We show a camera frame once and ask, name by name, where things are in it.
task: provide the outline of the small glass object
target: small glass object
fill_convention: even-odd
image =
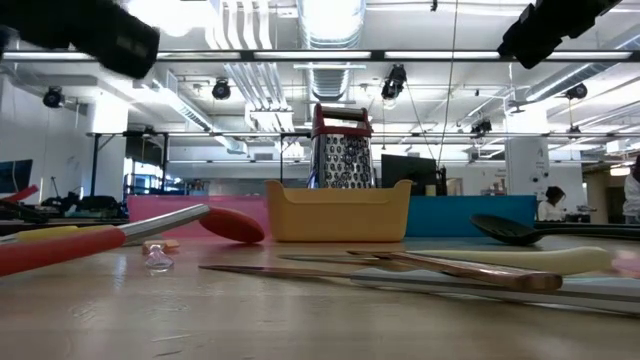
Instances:
[[[173,266],[173,260],[162,251],[162,246],[151,245],[145,265],[151,270],[168,270]]]

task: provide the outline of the table surface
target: table surface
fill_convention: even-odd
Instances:
[[[517,250],[490,241],[410,248]],[[544,249],[596,245],[637,257],[640,243],[548,238]],[[172,270],[151,274],[140,248],[121,248],[0,280],[0,359],[638,359],[637,318],[588,310],[280,279],[199,264],[326,270],[278,254],[404,244],[247,246],[183,241]]]

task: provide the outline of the computer screen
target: computer screen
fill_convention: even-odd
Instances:
[[[13,194],[29,187],[33,160],[0,162],[0,194]]]
[[[437,185],[437,164],[433,159],[382,155],[382,187],[392,188],[400,180],[411,180],[411,195],[425,195],[427,185]]]

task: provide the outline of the box grater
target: box grater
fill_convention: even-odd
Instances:
[[[342,120],[328,126],[325,119]],[[311,132],[310,188],[373,187],[371,134],[366,109],[323,108],[316,104]]]

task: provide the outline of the spoon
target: spoon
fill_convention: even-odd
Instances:
[[[509,245],[528,246],[545,236],[578,235],[599,238],[640,240],[640,230],[620,227],[553,228],[536,230],[518,222],[493,215],[473,215],[471,224],[485,235]]]

